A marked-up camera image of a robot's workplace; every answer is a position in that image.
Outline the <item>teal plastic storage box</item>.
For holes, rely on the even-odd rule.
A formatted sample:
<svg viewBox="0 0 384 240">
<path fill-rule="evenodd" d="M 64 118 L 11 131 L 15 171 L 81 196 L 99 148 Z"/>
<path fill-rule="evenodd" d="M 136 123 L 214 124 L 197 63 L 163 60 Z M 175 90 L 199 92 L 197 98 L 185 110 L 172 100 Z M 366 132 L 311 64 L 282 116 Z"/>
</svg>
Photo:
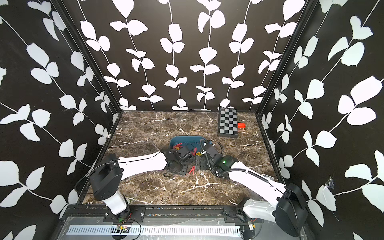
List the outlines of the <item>teal plastic storage box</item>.
<svg viewBox="0 0 384 240">
<path fill-rule="evenodd" d="M 197 152 L 200 152 L 202 150 L 200 146 L 201 139 L 205 140 L 205 138 L 201 136 L 177 136 L 171 139 L 170 148 L 181 144 L 183 148 L 186 147 L 189 151 L 192 151 L 196 148 Z"/>
</svg>

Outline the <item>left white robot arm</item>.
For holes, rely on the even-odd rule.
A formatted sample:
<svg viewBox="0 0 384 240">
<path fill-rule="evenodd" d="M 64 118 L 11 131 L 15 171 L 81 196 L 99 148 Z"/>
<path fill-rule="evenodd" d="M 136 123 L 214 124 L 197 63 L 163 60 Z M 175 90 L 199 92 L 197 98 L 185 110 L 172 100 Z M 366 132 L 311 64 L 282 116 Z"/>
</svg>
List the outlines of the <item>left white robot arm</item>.
<svg viewBox="0 0 384 240">
<path fill-rule="evenodd" d="M 89 181 L 94 198 L 104 202 L 114 216 L 128 214 L 129 204 L 119 190 L 122 180 L 151 171 L 178 173 L 184 169 L 183 163 L 195 155 L 194 150 L 184 147 L 129 158 L 109 154 L 90 172 Z"/>
</svg>

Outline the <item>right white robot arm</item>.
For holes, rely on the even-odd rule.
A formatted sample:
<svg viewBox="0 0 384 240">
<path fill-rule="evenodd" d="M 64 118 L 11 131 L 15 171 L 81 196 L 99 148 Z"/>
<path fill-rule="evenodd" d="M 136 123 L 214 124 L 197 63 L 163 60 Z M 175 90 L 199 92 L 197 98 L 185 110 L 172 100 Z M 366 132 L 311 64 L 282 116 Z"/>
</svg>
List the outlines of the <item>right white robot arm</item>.
<svg viewBox="0 0 384 240">
<path fill-rule="evenodd" d="M 214 176 L 240 183 L 268 202 L 259 207 L 256 201 L 246 200 L 242 211 L 249 219 L 274 222 L 286 234 L 292 237 L 300 235 L 309 211 L 303 192 L 297 185 L 284 185 L 265 178 L 236 158 L 223 156 L 205 139 L 200 140 L 200 146 L 201 154 L 207 159 Z"/>
</svg>

